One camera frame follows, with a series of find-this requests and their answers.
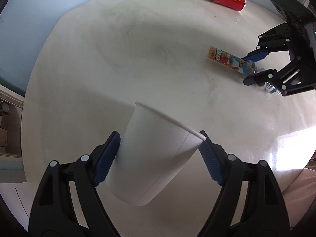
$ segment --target light blue wall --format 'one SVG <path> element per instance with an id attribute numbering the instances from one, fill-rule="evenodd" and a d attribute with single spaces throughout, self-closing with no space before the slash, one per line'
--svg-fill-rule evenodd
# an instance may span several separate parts
<path id="1" fill-rule="evenodd" d="M 0 83 L 10 89 L 12 84 L 13 91 L 23 94 L 36 58 L 54 25 L 66 12 L 87 1 L 9 0 L 0 15 Z M 252 1 L 274 9 L 269 0 Z"/>

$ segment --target white paper cup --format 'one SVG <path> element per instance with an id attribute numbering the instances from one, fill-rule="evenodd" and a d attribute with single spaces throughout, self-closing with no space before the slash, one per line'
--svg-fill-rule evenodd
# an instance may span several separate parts
<path id="1" fill-rule="evenodd" d="M 128 204 L 150 202 L 206 139 L 164 113 L 136 102 L 106 183 Z"/>

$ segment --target white table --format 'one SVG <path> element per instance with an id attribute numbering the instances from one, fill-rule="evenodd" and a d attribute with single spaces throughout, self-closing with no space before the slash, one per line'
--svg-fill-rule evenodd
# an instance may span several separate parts
<path id="1" fill-rule="evenodd" d="M 284 190 L 316 149 L 316 92 L 271 95 L 206 59 L 211 45 L 245 56 L 280 23 L 251 2 L 237 12 L 207 0 L 93 0 L 65 14 L 38 56 L 23 108 L 23 163 L 34 192 L 51 160 L 75 161 L 113 130 L 123 135 L 136 100 L 205 130 L 243 161 L 267 160 Z M 258 65 L 288 62 L 282 52 Z M 196 236 L 219 190 L 198 152 L 146 206 L 122 203 L 105 182 L 97 188 L 128 237 Z"/>

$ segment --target table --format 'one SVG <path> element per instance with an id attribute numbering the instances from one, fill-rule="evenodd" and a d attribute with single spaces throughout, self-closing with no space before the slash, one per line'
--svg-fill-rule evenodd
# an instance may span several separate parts
<path id="1" fill-rule="evenodd" d="M 46 40 L 27 87 L 22 153 L 35 193 L 51 160 L 72 162 L 147 103 L 205 130 L 242 161 L 265 159 L 284 190 L 316 150 L 316 92 L 271 95 L 206 58 L 209 46 L 243 57 L 282 19 L 248 2 L 241 12 L 207 0 L 92 0 L 65 14 Z M 286 52 L 258 65 L 280 69 Z M 78 197 L 71 185 L 75 210 Z M 233 222 L 240 217 L 246 183 Z M 196 236 L 220 187 L 196 152 L 148 205 L 99 196 L 122 236 Z"/>

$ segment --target silver screw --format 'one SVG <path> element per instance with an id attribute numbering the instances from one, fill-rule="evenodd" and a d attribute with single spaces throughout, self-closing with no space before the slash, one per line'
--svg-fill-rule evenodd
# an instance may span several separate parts
<path id="1" fill-rule="evenodd" d="M 85 162 L 85 161 L 88 161 L 89 158 L 90 158 L 89 155 L 83 155 L 83 156 L 81 156 L 80 160 Z"/>
<path id="2" fill-rule="evenodd" d="M 57 161 L 51 161 L 51 162 L 49 163 L 49 165 L 50 165 L 51 167 L 54 167 L 54 166 L 57 165 Z"/>
<path id="3" fill-rule="evenodd" d="M 234 154 L 229 154 L 227 156 L 227 158 L 230 160 L 230 161 L 235 161 L 236 160 L 236 156 Z"/>
<path id="4" fill-rule="evenodd" d="M 260 165 L 261 165 L 261 166 L 267 166 L 268 163 L 267 163 L 266 161 L 260 161 Z"/>

